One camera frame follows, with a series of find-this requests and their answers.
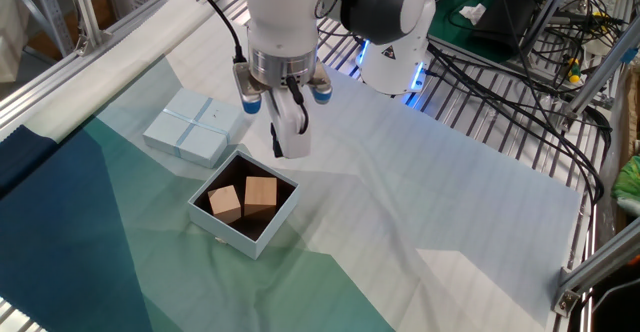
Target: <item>robotic arm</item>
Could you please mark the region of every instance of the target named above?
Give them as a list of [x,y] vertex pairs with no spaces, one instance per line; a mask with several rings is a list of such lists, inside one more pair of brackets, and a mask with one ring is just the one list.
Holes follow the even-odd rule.
[[311,151],[312,121],[302,91],[317,103],[331,97],[331,81],[317,59],[316,19],[329,16],[367,42],[358,58],[361,76],[387,94],[420,90],[427,32],[435,0],[247,0],[249,61],[234,72],[247,113],[266,99],[276,157]]

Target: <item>cardboard box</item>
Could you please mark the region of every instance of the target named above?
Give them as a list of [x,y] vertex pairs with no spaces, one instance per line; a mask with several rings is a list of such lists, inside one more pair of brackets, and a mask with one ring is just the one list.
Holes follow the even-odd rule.
[[143,137],[149,147],[212,168],[242,119],[238,107],[183,88]]
[[[247,177],[275,177],[278,197],[275,216],[270,221],[250,218],[225,224],[213,217],[208,192],[234,186],[240,201],[244,201]],[[257,259],[267,243],[298,204],[298,184],[241,151],[235,151],[189,200],[191,222],[223,239],[247,256]]]

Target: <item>wooden cube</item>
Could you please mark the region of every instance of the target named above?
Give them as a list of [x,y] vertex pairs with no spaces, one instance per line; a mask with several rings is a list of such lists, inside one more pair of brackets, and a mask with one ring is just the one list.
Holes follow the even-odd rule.
[[242,207],[238,194],[233,186],[209,191],[209,203],[213,216],[226,224],[233,223],[242,217]]
[[244,194],[244,216],[271,221],[276,214],[278,179],[275,177],[247,177]]

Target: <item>table surface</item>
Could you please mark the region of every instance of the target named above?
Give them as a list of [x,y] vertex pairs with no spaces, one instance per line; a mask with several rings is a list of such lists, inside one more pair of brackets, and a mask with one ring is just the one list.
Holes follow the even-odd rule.
[[234,141],[302,188],[258,261],[191,224],[212,171],[142,132],[181,86],[239,105],[230,53],[214,16],[1,202],[7,300],[50,330],[550,328],[579,195],[336,71],[311,156],[273,158],[266,111]]

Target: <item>metal frame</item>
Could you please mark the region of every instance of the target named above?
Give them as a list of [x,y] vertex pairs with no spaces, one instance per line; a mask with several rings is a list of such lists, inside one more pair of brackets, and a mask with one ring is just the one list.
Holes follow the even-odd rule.
[[101,45],[108,37],[100,31],[98,27],[98,20],[96,19],[91,0],[73,0],[73,2],[80,14],[78,26],[83,32],[79,36],[78,53],[84,55],[96,49],[96,47]]
[[[57,38],[55,29],[53,28],[51,23],[49,23],[46,17],[42,14],[42,12],[40,12],[40,10],[38,9],[38,6],[36,6],[36,4],[32,0],[22,0],[22,3],[24,3],[27,9],[29,9],[29,12],[31,12],[31,15],[33,15],[33,18],[38,22],[38,24],[40,24],[40,26],[42,27],[44,32],[47,34],[47,36],[49,36],[49,38],[51,38],[52,41],[57,42],[58,38]],[[65,50],[63,45],[58,45],[57,47],[60,49],[60,51]]]
[[540,35],[544,31],[544,26],[549,24],[549,21],[553,17],[553,11],[555,11],[558,6],[560,6],[560,3],[562,3],[562,1],[563,0],[547,0],[544,8],[542,9],[542,11],[540,11],[535,22],[533,23],[531,28],[529,28],[529,32],[527,32],[526,36],[524,37],[522,51],[524,52],[525,56],[528,56],[531,53],[533,45],[540,38]]
[[73,41],[69,35],[69,29],[64,21],[58,0],[40,0],[47,20],[51,23],[54,32],[54,42],[60,49],[62,56],[67,56],[74,50]]
[[607,242],[593,256],[571,272],[560,276],[554,311],[568,317],[579,300],[598,282],[640,254],[640,218]]
[[640,19],[633,20],[629,28],[622,34],[618,43],[613,46],[593,75],[587,79],[578,95],[565,106],[565,112],[578,115],[591,103],[600,89],[622,64],[621,58],[631,48],[640,44]]

